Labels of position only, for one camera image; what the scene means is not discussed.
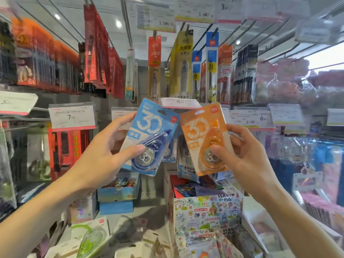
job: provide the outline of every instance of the ceiling light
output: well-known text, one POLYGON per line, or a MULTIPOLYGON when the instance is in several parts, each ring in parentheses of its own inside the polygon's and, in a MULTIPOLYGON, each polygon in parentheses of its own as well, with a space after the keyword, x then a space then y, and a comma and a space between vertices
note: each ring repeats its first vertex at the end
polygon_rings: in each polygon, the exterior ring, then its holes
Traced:
POLYGON ((121 28, 122 28, 122 23, 121 23, 121 21, 116 20, 116 26, 117 26, 118 29, 121 29, 121 28))

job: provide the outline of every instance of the hand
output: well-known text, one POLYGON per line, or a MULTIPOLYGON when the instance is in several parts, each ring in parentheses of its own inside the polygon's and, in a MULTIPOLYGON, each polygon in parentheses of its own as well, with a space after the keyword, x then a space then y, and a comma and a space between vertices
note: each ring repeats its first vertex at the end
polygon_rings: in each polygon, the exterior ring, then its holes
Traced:
POLYGON ((73 181, 78 190, 87 191, 113 181, 123 164, 144 151, 144 145, 137 145, 119 152, 128 131, 118 129, 133 120, 135 115, 136 112, 111 122, 93 138, 79 160, 60 179, 73 181))
POLYGON ((264 205, 268 195, 276 189, 283 189, 273 171, 264 146, 245 127, 228 124, 227 130, 241 137, 230 136, 234 152, 239 157, 218 145, 212 145, 211 151, 228 165, 243 189, 264 205))

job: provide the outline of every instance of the blue correction tape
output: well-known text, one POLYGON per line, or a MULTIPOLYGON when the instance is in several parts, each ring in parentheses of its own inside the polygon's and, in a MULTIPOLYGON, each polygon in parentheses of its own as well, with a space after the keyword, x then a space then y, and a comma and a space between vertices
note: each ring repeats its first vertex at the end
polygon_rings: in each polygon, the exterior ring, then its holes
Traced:
POLYGON ((168 137, 172 130, 154 134, 140 142, 145 146, 143 153, 131 159, 132 166, 139 171, 146 171, 154 166, 166 153, 168 137))
POLYGON ((170 157, 172 156, 172 151, 173 151, 173 143, 174 143, 174 138, 172 138, 169 146, 166 149, 165 155, 164 155, 164 159, 165 160, 169 160, 170 157))

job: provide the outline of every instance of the left hand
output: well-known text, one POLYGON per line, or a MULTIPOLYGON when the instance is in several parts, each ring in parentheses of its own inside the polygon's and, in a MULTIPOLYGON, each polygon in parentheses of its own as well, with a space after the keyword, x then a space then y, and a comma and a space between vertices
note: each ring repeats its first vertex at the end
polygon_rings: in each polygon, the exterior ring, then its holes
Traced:
POLYGON ((118 171, 130 159, 144 151, 144 145, 128 147, 119 152, 127 130, 118 129, 132 121, 136 112, 116 118, 97 134, 73 167, 58 180, 68 181, 77 190, 94 191, 116 178, 118 171))

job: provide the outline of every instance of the right hand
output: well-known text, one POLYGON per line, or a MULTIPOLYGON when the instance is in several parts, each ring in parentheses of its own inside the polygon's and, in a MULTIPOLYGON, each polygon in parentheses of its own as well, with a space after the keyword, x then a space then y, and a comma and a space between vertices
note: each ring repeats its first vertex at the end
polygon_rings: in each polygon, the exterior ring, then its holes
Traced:
POLYGON ((218 145, 212 145, 211 151, 228 165, 243 189, 264 205, 269 195, 283 190, 264 146, 245 127, 227 124, 227 130, 240 137, 230 135, 234 152, 239 157, 218 145))

